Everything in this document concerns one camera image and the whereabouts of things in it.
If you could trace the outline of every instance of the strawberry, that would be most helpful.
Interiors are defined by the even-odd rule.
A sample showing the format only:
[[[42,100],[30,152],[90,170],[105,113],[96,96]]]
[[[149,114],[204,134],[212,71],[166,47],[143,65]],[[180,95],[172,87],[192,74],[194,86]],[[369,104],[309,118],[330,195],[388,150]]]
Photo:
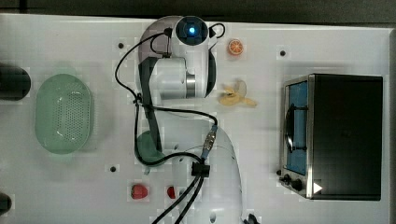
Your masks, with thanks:
[[[167,190],[166,192],[167,192],[169,198],[171,198],[171,199],[175,199],[175,198],[176,198],[176,196],[175,196],[175,189],[174,189],[173,186],[169,187],[168,190]]]
[[[141,184],[136,184],[132,186],[132,191],[131,191],[131,197],[135,200],[137,199],[143,199],[148,196],[149,191],[148,189],[141,185]]]

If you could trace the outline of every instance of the orange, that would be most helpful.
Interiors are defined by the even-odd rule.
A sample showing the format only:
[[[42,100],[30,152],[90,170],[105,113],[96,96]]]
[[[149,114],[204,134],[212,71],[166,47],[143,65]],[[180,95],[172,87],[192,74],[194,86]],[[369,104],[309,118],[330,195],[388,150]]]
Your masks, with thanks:
[[[234,39],[228,44],[228,51],[232,55],[239,55],[244,51],[244,46],[240,40]]]

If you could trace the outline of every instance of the green plastic basket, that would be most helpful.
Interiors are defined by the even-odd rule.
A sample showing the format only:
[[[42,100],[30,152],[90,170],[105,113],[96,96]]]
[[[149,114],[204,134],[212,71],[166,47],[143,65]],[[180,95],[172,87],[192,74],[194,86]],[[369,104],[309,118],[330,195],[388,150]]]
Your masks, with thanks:
[[[91,94],[78,78],[60,74],[47,79],[37,92],[35,136],[55,154],[82,148],[92,129]]]

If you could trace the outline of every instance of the white tabletop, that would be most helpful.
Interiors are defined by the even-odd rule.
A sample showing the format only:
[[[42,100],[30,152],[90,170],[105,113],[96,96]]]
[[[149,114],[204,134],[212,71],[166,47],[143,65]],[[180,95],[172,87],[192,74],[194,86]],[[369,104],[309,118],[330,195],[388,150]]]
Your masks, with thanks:
[[[0,62],[25,69],[33,81],[20,102],[0,101],[0,191],[14,201],[0,223],[150,223],[169,201],[169,164],[144,175],[134,157],[132,96],[115,82],[120,57],[153,20],[0,14]],[[172,101],[216,114],[233,141],[242,177],[245,212],[260,223],[389,223],[390,29],[225,23],[215,46],[218,79],[206,99]],[[245,52],[227,54],[239,38]],[[122,42],[126,49],[118,49]],[[279,52],[285,50],[285,57]],[[137,54],[120,70],[135,88]],[[35,138],[35,96],[46,78],[61,72],[84,81],[94,98],[95,124],[88,144],[54,156]],[[385,79],[384,153],[380,202],[308,201],[281,187],[280,93],[285,80],[314,72],[382,75]],[[257,107],[218,103],[223,84],[247,83]],[[118,172],[110,173],[116,165]],[[128,195],[133,183],[149,186],[146,200]],[[168,217],[165,223],[172,223]]]

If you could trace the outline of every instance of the microwave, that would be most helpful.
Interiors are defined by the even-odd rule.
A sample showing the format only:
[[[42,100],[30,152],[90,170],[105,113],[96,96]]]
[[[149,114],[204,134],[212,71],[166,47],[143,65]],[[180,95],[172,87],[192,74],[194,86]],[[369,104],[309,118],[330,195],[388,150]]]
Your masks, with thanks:
[[[283,88],[281,185],[312,200],[379,201],[383,78],[311,74]]]

